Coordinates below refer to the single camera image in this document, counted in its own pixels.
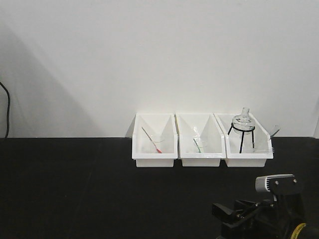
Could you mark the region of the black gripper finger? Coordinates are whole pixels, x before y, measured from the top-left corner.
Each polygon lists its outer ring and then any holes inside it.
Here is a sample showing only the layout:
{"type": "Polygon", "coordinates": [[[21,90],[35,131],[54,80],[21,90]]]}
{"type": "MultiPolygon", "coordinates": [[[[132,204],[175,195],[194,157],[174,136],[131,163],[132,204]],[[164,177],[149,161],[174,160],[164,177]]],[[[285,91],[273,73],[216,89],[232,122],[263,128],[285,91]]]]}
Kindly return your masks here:
{"type": "Polygon", "coordinates": [[[235,200],[234,210],[238,212],[250,212],[259,207],[259,203],[247,200],[235,200]]]}
{"type": "Polygon", "coordinates": [[[240,215],[236,210],[230,209],[222,204],[212,204],[212,215],[219,220],[238,220],[240,215]]]}

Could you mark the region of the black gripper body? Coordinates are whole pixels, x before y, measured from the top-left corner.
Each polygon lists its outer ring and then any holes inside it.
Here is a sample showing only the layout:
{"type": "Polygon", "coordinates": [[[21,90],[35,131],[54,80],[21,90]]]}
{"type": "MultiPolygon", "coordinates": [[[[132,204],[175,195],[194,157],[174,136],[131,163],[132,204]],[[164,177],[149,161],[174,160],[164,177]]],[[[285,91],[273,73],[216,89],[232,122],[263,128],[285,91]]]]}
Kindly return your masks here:
{"type": "Polygon", "coordinates": [[[300,239],[306,228],[301,194],[278,196],[257,202],[250,212],[238,212],[238,220],[221,220],[222,239],[300,239]]]}

